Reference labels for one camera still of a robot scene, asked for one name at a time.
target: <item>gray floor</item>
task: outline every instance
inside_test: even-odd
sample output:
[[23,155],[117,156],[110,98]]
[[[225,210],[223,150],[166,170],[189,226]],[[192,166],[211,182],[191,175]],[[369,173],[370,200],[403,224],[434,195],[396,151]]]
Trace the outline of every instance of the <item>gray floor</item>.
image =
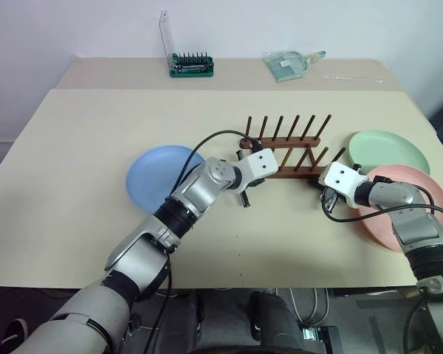
[[[251,338],[246,315],[246,306],[252,290],[202,291],[205,320],[197,348],[257,344]],[[8,290],[0,288],[0,340],[11,319],[24,318],[28,321],[30,329],[34,330],[66,301],[49,296],[61,298],[69,295],[68,291],[35,289],[17,289],[7,293],[4,291]],[[288,290],[279,289],[278,293],[286,304],[292,307]],[[300,315],[305,318],[312,310],[312,289],[295,289],[294,293]],[[320,289],[319,296],[316,318],[325,310],[325,296]],[[163,297],[154,296],[134,306],[134,312],[140,315],[143,326],[152,325],[162,301]],[[345,353],[402,353],[403,326],[414,301],[404,299],[397,292],[376,296],[365,294],[347,297],[330,296],[330,311],[323,325],[339,327]],[[128,338],[123,352],[141,353],[148,333],[149,330],[145,328],[135,332]]]

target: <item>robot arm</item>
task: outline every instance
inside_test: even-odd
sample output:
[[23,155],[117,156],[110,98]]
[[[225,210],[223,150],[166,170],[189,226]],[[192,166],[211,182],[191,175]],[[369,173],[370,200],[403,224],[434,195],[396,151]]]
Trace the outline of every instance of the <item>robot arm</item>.
[[270,149],[239,162],[210,158],[110,254],[101,280],[78,291],[14,353],[115,353],[135,300],[150,297],[169,271],[168,255],[222,191],[240,193],[277,172]]
[[[346,203],[375,209],[426,204],[419,189],[409,183],[379,177],[369,181],[339,162],[332,162],[321,174],[325,186],[323,203],[331,212],[338,194]],[[411,265],[425,305],[419,310],[427,342],[434,353],[443,353],[443,226],[423,208],[388,212],[394,234]]]

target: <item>pink plate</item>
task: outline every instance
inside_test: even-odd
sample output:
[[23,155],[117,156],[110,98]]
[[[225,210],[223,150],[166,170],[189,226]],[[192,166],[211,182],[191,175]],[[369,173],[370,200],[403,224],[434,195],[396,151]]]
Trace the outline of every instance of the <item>pink plate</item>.
[[[386,164],[374,168],[368,177],[373,180],[375,176],[389,177],[393,181],[408,182],[424,187],[433,197],[435,205],[443,208],[443,190],[442,188],[426,173],[416,168],[405,166],[403,164]],[[372,208],[361,206],[356,214],[366,215],[375,210]],[[438,220],[443,225],[443,213],[435,213]],[[401,248],[399,241],[397,241],[394,233],[392,232],[391,219],[387,215],[379,215],[374,218],[369,218],[361,221],[360,229],[366,228],[368,233],[379,243],[388,247],[394,251],[400,252]]]

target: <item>green plate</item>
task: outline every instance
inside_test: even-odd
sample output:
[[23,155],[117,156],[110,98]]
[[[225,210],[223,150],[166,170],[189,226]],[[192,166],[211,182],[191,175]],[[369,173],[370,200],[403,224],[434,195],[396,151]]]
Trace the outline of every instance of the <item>green plate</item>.
[[384,164],[404,164],[430,174],[423,153],[407,139],[388,131],[360,131],[348,145],[353,164],[360,164],[364,173]]

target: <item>table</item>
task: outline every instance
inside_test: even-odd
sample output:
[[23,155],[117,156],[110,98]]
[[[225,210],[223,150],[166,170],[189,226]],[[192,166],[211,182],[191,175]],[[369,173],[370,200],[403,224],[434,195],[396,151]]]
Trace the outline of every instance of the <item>table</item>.
[[[284,115],[281,133],[296,114],[299,128],[311,114],[332,114],[319,147],[330,147],[325,162],[356,131],[393,131],[419,147],[443,188],[443,147],[401,91],[54,89],[0,165],[0,285],[80,288],[96,280],[110,251],[145,217],[125,189],[142,152],[243,131],[248,115],[256,131],[265,114],[267,132]],[[201,154],[236,160],[237,146],[237,137],[220,136]],[[222,195],[174,253],[174,287],[415,283],[403,255],[326,219],[318,196],[299,180],[249,190],[248,209]]]

